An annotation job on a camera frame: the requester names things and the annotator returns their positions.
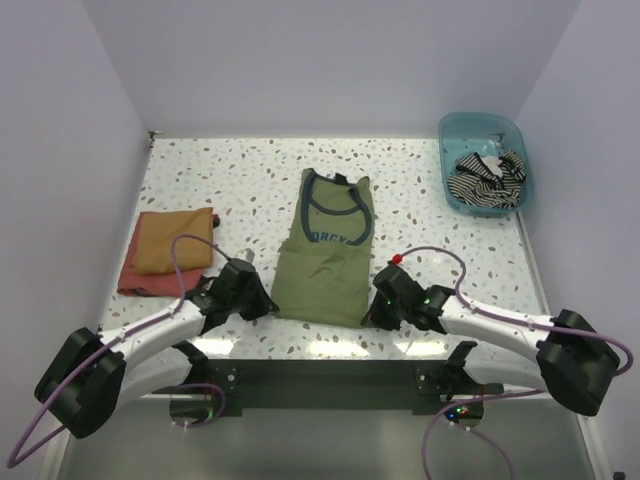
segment blue plastic tub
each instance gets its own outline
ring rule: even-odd
[[[440,166],[442,183],[447,202],[456,210],[470,215],[501,217],[524,210],[533,200],[531,168],[518,127],[499,115],[489,113],[450,113],[440,120]],[[449,192],[447,179],[455,173],[456,160],[464,155],[478,152],[480,155],[500,156],[514,149],[524,161],[527,179],[520,193],[520,204],[512,209],[475,207],[456,199]]]

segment terrazzo table surface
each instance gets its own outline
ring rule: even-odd
[[[435,245],[467,262],[464,293],[504,308],[541,313],[515,215],[474,218],[452,210],[442,190],[437,140],[158,139],[129,238],[140,212],[212,206],[221,220],[215,242],[232,256],[250,247],[269,292],[307,167],[321,175],[340,172],[350,182],[370,177],[375,207],[371,278],[393,254]],[[223,264],[216,256],[206,274],[215,275]],[[430,252],[409,256],[402,266],[423,287],[453,285],[460,270],[454,260]],[[118,295],[115,283],[112,291],[101,320],[104,329],[135,322],[172,301]],[[415,360],[447,358],[460,340],[404,322],[399,331],[386,332],[272,316],[246,322],[232,315],[194,344],[211,358]]]

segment green tank top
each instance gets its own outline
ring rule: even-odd
[[[271,291],[279,316],[359,327],[367,312],[372,238],[369,178],[350,184],[342,175],[304,170]]]

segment black and white striped fabric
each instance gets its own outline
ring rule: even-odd
[[[451,194],[467,205],[516,207],[520,203],[522,183],[527,178],[524,162],[515,150],[507,150],[499,158],[502,178],[491,172],[477,153],[456,160],[456,173],[447,179]]]

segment folded shirt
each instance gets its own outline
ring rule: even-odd
[[[138,275],[175,272],[171,243],[176,236],[185,233],[213,242],[213,208],[146,212],[140,219],[140,233],[133,257],[135,272]],[[213,249],[197,240],[183,238],[176,243],[176,258],[181,271],[207,268],[213,263]]]
[[[118,279],[118,293],[138,297],[179,297],[180,284],[178,276],[174,273],[161,275],[138,275],[133,266],[133,259],[137,252],[138,238],[140,237],[140,224],[144,217],[151,212],[141,212],[136,222],[131,243],[124,259],[124,265]],[[204,268],[197,268],[182,272],[186,290],[192,290],[198,285],[198,281],[204,273]]]

